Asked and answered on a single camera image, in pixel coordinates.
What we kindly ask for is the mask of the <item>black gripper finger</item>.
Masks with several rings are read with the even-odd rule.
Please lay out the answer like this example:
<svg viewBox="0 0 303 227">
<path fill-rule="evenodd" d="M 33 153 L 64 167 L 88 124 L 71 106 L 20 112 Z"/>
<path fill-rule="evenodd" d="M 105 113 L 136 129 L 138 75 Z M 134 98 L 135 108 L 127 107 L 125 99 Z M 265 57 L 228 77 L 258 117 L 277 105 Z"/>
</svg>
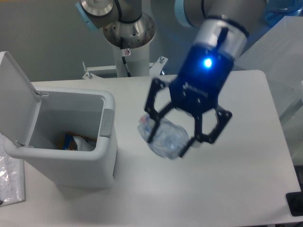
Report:
<svg viewBox="0 0 303 227">
<path fill-rule="evenodd" d="M 144 111 L 149 114 L 149 116 L 152 120 L 154 120 L 154 125 L 152 127 L 151 134 L 147 139 L 147 143 L 152 143 L 153 137 L 156 135 L 156 132 L 160 126 L 161 119 L 168 112 L 170 112 L 171 110 L 176 108 L 171 101 L 168 102 L 166 104 L 166 106 L 160 112 L 158 112 L 154 106 L 157 93 L 160 92 L 161 90 L 165 89 L 166 87 L 169 87 L 170 84 L 174 80 L 175 79 L 173 79 L 172 81 L 164 81 L 164 80 L 161 80 L 160 78 L 153 78 L 151 81 L 151 86 L 150 86 L 150 90 L 149 90 L 149 93 L 147 96 Z"/>
<path fill-rule="evenodd" d="M 226 125 L 232 118 L 232 113 L 221 106 L 206 111 L 206 119 L 210 124 L 203 125 L 205 113 L 194 114 L 194 134 L 189 138 L 184 147 L 178 153 L 180 158 L 187 153 L 191 147 L 200 146 L 202 143 L 214 144 Z"/>
</svg>

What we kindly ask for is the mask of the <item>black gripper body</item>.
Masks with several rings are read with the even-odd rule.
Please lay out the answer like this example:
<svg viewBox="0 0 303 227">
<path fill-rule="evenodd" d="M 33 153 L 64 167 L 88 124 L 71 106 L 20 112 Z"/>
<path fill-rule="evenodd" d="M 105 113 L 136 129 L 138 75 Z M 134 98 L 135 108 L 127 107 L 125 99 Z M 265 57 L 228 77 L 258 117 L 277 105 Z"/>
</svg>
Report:
<svg viewBox="0 0 303 227">
<path fill-rule="evenodd" d="M 173 107 L 192 115 L 216 108 L 233 66 L 233 58 L 215 48 L 192 46 L 177 77 L 169 84 Z"/>
</svg>

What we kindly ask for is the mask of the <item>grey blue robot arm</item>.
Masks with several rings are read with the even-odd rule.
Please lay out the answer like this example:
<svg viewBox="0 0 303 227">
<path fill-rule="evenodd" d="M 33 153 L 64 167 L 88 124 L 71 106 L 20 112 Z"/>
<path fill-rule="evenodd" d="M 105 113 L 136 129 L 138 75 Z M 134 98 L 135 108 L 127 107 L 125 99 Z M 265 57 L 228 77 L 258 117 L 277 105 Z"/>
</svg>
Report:
<svg viewBox="0 0 303 227">
<path fill-rule="evenodd" d="M 75 6 L 89 30 L 103 29 L 119 77 L 149 75 L 156 25 L 140 0 L 80 0 Z M 219 106 L 219 93 L 264 7 L 262 0 L 175 1 L 179 23 L 198 33 L 176 78 L 151 81 L 138 131 L 155 154 L 175 159 L 195 143 L 217 140 L 232 117 Z"/>
</svg>

